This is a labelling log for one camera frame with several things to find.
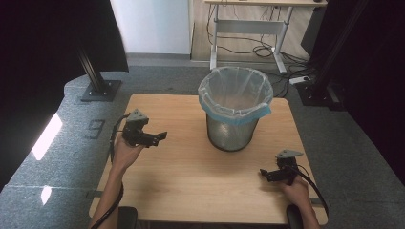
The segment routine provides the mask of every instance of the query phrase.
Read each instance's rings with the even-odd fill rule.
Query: desk leg
[[[217,68],[217,31],[218,31],[218,8],[219,5],[215,5],[215,17],[214,17],[214,41],[211,46],[211,60],[209,62],[209,69]]]
[[[286,70],[286,67],[284,66],[283,59],[280,54],[280,50],[283,45],[284,38],[286,37],[286,33],[287,33],[288,25],[289,25],[289,19],[291,18],[291,15],[292,15],[292,9],[293,9],[293,7],[288,7],[286,19],[284,21],[283,27],[281,28],[280,37],[278,37],[278,39],[277,39],[276,47],[272,48],[274,59],[276,60],[279,71],[282,74],[287,73],[287,70]]]

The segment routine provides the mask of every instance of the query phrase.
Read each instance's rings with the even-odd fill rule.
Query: trash can
[[[223,151],[242,150],[259,119],[271,113],[272,98],[273,89],[264,73],[238,67],[214,69],[199,87],[211,143]]]

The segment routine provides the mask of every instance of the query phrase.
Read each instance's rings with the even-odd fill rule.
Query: black stand
[[[295,84],[304,106],[329,107],[332,111],[345,111],[338,87],[327,87],[325,91],[314,90],[315,85]]]
[[[84,51],[80,42],[77,42],[77,52],[79,60],[83,66],[84,71],[90,78],[90,85],[87,87],[86,92],[81,97],[81,101],[105,101],[111,102],[116,96],[120,80],[104,80],[100,71],[96,70],[95,66],[90,62],[89,56]]]

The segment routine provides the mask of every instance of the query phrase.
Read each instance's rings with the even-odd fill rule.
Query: white wall
[[[191,4],[192,0],[111,0],[125,51],[190,54]]]

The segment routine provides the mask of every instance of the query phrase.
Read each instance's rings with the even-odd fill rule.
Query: standing desk
[[[287,224],[288,200],[259,170],[277,170],[276,154],[284,149],[304,153],[304,147],[287,101],[274,98],[270,107],[272,114],[259,120],[251,142],[229,153],[210,143],[197,95],[132,95],[126,114],[138,108],[149,117],[145,133],[168,133],[128,168],[120,205],[137,208],[138,219],[146,221]],[[306,155],[296,159],[313,180]],[[99,191],[110,169],[108,160]],[[309,195],[317,198],[312,189]],[[94,198],[90,216],[98,202]],[[323,207],[314,205],[314,210],[325,224]]]
[[[275,34],[278,35],[277,43],[272,48],[274,59],[280,73],[287,73],[282,56],[280,54],[284,38],[286,37],[289,19],[294,7],[325,7],[326,0],[316,3],[313,0],[204,0],[207,4],[215,5],[214,39],[211,46],[210,69],[217,67],[217,33],[252,33],[252,34]],[[279,6],[288,7],[284,21],[244,21],[219,19],[220,5],[243,5],[243,6]]]

